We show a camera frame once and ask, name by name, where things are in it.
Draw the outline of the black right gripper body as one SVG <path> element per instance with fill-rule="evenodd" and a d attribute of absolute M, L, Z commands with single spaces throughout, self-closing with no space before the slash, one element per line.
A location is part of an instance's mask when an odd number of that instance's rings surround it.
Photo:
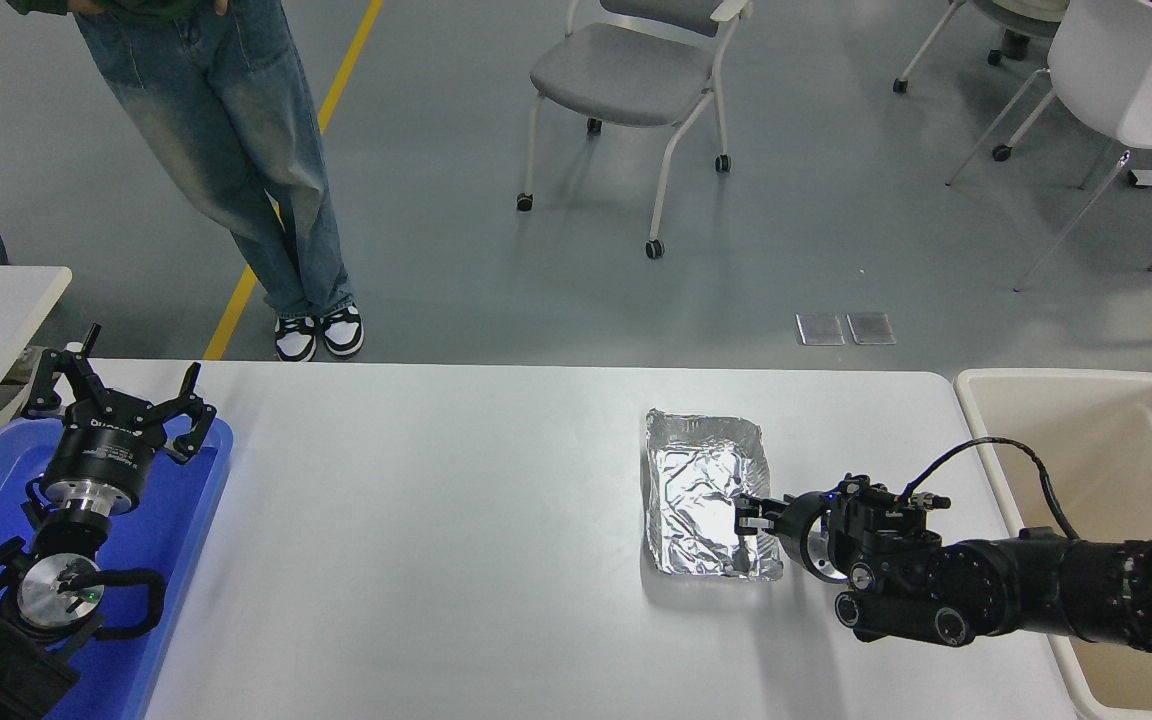
<path fill-rule="evenodd" d="M 773 520 L 788 559 L 823 582 L 836 582 L 838 568 L 829 556 L 829 509 L 826 493 L 813 491 L 783 497 L 786 509 Z"/>

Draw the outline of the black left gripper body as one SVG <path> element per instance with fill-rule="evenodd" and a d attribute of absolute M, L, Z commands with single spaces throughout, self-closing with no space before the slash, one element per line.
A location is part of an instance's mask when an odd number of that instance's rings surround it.
<path fill-rule="evenodd" d="M 137 416 L 141 411 L 101 418 L 91 402 L 69 406 L 55 454 L 41 473 L 41 487 L 50 491 L 58 483 L 90 480 L 122 493 L 141 493 L 160 448 L 160 429 L 134 427 Z"/>

